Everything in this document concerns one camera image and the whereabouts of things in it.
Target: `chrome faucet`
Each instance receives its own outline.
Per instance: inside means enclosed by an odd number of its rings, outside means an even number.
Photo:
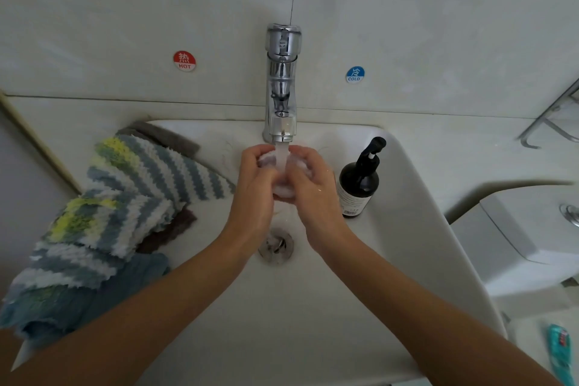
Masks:
[[[269,24],[264,141],[291,142],[296,134],[298,107],[295,101],[295,64],[302,49],[299,26]]]

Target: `forearm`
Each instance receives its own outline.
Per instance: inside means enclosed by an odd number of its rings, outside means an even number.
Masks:
[[[242,271],[242,242],[221,234],[199,254],[35,355],[9,385],[130,385]]]
[[[320,243],[325,262],[433,384],[559,384],[517,347],[405,276],[349,229]]]

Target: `toilet tank lid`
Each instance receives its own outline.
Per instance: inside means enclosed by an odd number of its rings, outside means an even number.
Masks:
[[[540,185],[495,192],[481,207],[511,245],[529,261],[576,265],[579,270],[579,227],[560,207],[579,207],[579,187]]]

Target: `wall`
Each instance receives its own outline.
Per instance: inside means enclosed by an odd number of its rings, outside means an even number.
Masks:
[[[133,117],[261,119],[269,22],[303,30],[300,119],[391,129],[447,214],[579,175],[568,146],[514,140],[579,75],[575,0],[3,1],[0,87],[79,180],[76,153]]]
[[[0,296],[34,244],[74,196],[0,110]]]

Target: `person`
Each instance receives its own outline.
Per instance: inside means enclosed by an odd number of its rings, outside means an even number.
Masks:
[[[258,168],[258,145],[242,154],[237,189],[221,234],[196,256],[11,372],[16,385],[130,385],[241,273],[273,216],[274,168]],[[333,171],[312,148],[290,146],[313,171],[288,165],[287,180],[308,242],[387,326],[432,385],[559,386],[516,346],[405,276],[348,228]]]

